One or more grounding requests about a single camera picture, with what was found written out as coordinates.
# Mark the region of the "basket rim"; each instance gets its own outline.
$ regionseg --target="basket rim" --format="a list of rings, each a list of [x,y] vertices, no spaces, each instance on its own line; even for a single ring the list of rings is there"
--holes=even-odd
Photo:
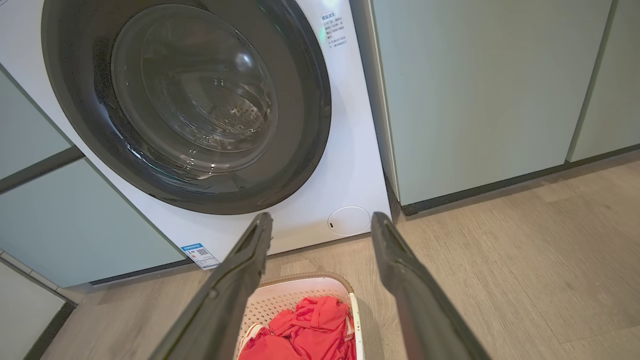
[[[304,273],[300,273],[300,274],[295,274],[295,275],[285,275],[282,277],[279,277],[275,280],[271,280],[271,281],[267,281],[267,282],[261,282],[260,285],[258,286],[259,288],[264,288],[266,286],[270,286],[270,285],[275,285],[275,284],[280,284],[283,282],[289,282],[289,281],[296,281],[296,280],[305,280],[305,279],[314,279],[316,277],[328,277],[330,279],[336,280],[337,282],[341,283],[345,289],[347,289],[348,293],[353,293],[353,287],[351,286],[351,284],[349,283],[349,281],[347,281],[347,279],[343,278],[342,276],[333,273],[333,272],[304,272]]]

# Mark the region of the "front-loading washing machine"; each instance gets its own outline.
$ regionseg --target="front-loading washing machine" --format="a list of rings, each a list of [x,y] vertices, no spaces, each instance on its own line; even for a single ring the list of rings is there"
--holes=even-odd
[[[0,63],[202,268],[389,213],[348,0],[6,0]]]

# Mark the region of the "red clothing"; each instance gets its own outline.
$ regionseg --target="red clothing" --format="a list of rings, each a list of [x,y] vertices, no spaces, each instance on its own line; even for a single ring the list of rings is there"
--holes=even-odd
[[[356,360],[349,306],[335,297],[305,298],[295,311],[277,314],[269,330],[273,335],[250,340],[239,360]]]

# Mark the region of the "light green cabinet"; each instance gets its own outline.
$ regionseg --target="light green cabinet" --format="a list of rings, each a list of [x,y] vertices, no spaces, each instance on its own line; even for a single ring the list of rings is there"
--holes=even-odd
[[[564,162],[610,0],[352,3],[402,205]]]
[[[640,143],[640,1],[620,0],[591,99],[567,160]]]
[[[61,287],[183,260],[86,160],[0,195],[0,249]]]
[[[0,179],[69,147],[0,67]]]

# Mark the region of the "perforated basket wall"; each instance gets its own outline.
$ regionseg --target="perforated basket wall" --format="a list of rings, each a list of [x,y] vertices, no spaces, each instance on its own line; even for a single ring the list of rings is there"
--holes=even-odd
[[[335,274],[313,273],[286,277],[277,282],[269,282],[257,288],[249,297],[244,310],[242,327],[238,334],[235,358],[242,337],[251,325],[260,323],[268,326],[269,322],[284,309],[295,309],[296,304],[305,297],[333,296],[349,306],[353,317],[358,360],[363,360],[362,332],[360,330],[360,313],[353,288],[349,283]]]

